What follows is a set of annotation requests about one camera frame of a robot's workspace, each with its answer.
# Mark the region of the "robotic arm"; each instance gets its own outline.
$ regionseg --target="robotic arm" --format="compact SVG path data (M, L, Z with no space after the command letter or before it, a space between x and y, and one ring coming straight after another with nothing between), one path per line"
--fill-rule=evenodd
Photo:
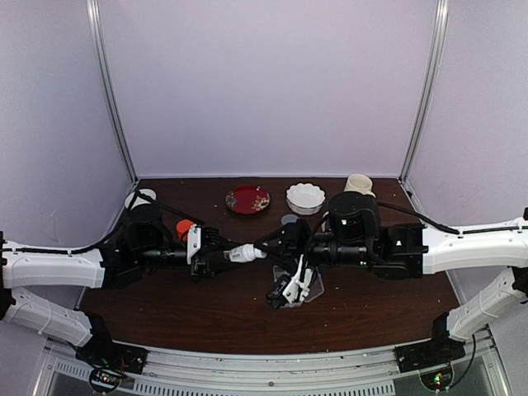
M314 282L317 266L364 266L389 280L420 278L455 268L507 266L500 276L467 304L433 323L431 340L396 348L402 372L420 370L464 356L464 342L510 304L528 292L528 215L501 224L436 228L421 224L380 226L371 196L343 192L328 202L328 215L314 230L305 220L286 224L254 245L239 246L218 230L155 201L153 191L127 198L121 235L111 243L80 249L28 247L2 240L0 319L19 323L69 342L78 358L94 367L141 373L146 350L112 341L101 317L65 309L26 290L27 285L81 285L121 288L140 281L145 271L189 266L193 276L207 276L229 265L210 258L222 254L230 262L268 256L286 274L267 293L279 308L302 303ZM195 222L186 241L174 240L161 211L171 210ZM326 231L318 233L321 224Z

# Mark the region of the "scalloped bowl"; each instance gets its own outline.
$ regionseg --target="scalloped bowl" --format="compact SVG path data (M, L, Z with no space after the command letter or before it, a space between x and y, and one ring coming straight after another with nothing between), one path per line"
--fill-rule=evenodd
M310 216L319 212L324 199L324 191L311 183L299 183L286 191L288 206L298 215Z

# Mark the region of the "white cup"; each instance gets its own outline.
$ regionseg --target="white cup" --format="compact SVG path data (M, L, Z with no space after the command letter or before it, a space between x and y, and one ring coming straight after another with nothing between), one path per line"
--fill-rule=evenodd
M350 175L346 180L345 191L357 191L366 196L376 197L372 192L372 181L365 175Z

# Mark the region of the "brown tabletop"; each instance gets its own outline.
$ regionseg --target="brown tabletop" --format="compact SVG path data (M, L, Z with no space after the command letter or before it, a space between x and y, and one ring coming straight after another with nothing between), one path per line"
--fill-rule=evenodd
M167 179L147 180L158 200L217 227L227 238L251 241L281 226L291 213L285 190L294 182L312 182L327 196L342 191L344 179ZM260 214L227 210L228 191L256 184L271 194ZM410 208L393 179L375 179L378 200ZM414 218L380 209L384 225ZM313 225L320 217L309 217ZM177 218L164 214L175 229ZM112 336L151 347L218 353L271 354L346 351L427 338L431 323L456 307L445 274L412 280L382 280L358 267L323 269L325 292L297 309L272 309L265 293L273 285L272 264L257 261L198 283L188 269L159 271L124 290L89 290L82 309L103 316Z

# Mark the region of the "plate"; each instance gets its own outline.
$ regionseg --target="plate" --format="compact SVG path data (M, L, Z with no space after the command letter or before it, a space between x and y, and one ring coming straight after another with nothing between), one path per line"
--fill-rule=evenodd
M254 215L270 204L270 194L260 186L240 186L225 196L225 204L233 212Z

